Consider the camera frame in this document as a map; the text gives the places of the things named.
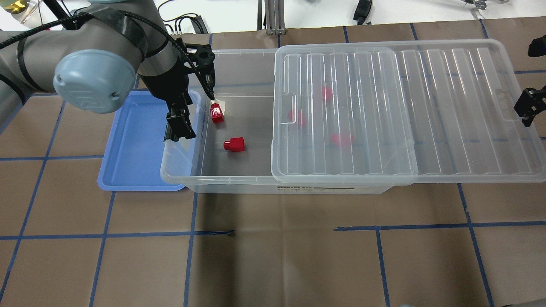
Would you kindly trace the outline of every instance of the white background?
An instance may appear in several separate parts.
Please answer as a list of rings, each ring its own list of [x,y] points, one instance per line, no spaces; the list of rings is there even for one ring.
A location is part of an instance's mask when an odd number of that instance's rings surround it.
[[[355,25],[352,20],[358,0],[285,0],[287,28],[329,27]],[[82,0],[65,0],[70,10],[87,6]],[[507,17],[546,16],[546,0],[488,0],[485,11],[465,4],[461,0],[373,0],[372,12],[367,19],[373,24],[495,19]],[[53,21],[45,4],[41,5],[44,22]],[[257,27],[258,0],[173,0],[161,8],[163,19],[184,13],[197,13],[203,17],[209,32],[254,31]],[[7,12],[0,10],[0,29],[22,30],[38,26],[38,14],[30,26],[21,26]],[[193,33],[189,20],[184,20],[182,30]]]

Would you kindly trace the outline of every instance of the blue plastic tray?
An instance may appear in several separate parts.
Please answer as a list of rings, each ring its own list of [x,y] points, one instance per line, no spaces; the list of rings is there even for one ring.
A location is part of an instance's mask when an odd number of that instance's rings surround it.
[[[200,95],[190,91],[194,104]],[[100,166],[98,185],[106,191],[178,191],[159,175],[167,114],[165,101],[149,91],[133,91],[116,112]]]

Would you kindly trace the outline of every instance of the plastic bin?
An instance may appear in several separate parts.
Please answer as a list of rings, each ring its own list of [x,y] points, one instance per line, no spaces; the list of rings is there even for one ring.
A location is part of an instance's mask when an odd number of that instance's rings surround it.
[[[512,109],[520,90],[495,40],[274,52],[216,51],[225,123],[208,119],[203,99],[193,157],[177,150],[183,142],[165,143],[166,182],[200,193],[379,194],[415,182],[546,180],[544,148]],[[231,137],[246,151],[226,152]]]

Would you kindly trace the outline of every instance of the light blue joint cap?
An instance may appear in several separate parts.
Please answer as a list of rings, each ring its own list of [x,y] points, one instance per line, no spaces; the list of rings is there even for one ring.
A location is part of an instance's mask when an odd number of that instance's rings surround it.
[[[95,113],[119,109],[134,84],[131,64],[104,50],[80,50],[65,56],[53,77],[53,86],[64,100]]]
[[[118,2],[125,2],[128,0],[87,0],[87,2],[91,4],[109,4],[109,3],[118,3]]]

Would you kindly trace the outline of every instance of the plastic lid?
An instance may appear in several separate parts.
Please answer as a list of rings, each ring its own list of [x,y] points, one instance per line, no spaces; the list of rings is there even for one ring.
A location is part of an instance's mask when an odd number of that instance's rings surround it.
[[[275,58],[280,182],[540,182],[546,155],[513,110],[495,40],[292,45]]]

